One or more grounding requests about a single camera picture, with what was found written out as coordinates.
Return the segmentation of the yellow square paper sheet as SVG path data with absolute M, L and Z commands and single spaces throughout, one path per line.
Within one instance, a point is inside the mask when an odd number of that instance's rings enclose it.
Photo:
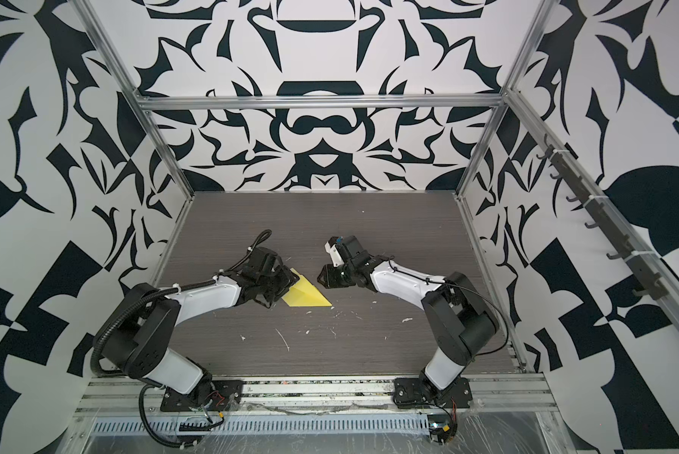
M 282 297 L 291 308 L 330 308 L 332 304 L 325 296 L 295 269 L 291 271 L 299 277 L 288 292 Z

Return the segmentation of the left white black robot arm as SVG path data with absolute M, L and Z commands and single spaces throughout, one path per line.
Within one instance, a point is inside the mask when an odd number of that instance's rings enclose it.
M 275 251 L 255 247 L 238 267 L 206 281 L 158 289 L 134 286 L 93 339 L 92 373 L 127 376 L 196 403 L 213 393 L 212 376 L 170 348 L 175 328 L 205 313 L 255 302 L 271 308 L 300 281 Z

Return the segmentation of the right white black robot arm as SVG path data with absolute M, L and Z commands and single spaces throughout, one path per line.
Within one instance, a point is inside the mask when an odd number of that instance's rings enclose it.
M 437 349 L 421 379 L 434 392 L 450 388 L 500 329 L 494 305 L 460 272 L 422 274 L 392 257 L 372 255 L 355 236 L 332 236 L 324 249 L 331 262 L 318 276 L 323 287 L 369 289 L 423 310 Z

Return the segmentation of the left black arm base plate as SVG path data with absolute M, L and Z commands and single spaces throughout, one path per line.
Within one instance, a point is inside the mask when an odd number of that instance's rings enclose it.
M 240 379 L 202 381 L 188 395 L 182 395 L 173 389 L 165 391 L 160 410 L 162 412 L 188 412 L 189 410 L 206 410 L 207 412 L 223 412 L 242 398 L 245 382 Z

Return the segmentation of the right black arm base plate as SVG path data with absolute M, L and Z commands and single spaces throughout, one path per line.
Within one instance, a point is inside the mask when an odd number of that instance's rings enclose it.
M 473 400 L 469 381 L 459 376 L 449 387 L 439 390 L 426 378 L 396 378 L 392 402 L 396 407 L 407 410 L 426 406 L 440 406 L 450 410 L 468 409 Z

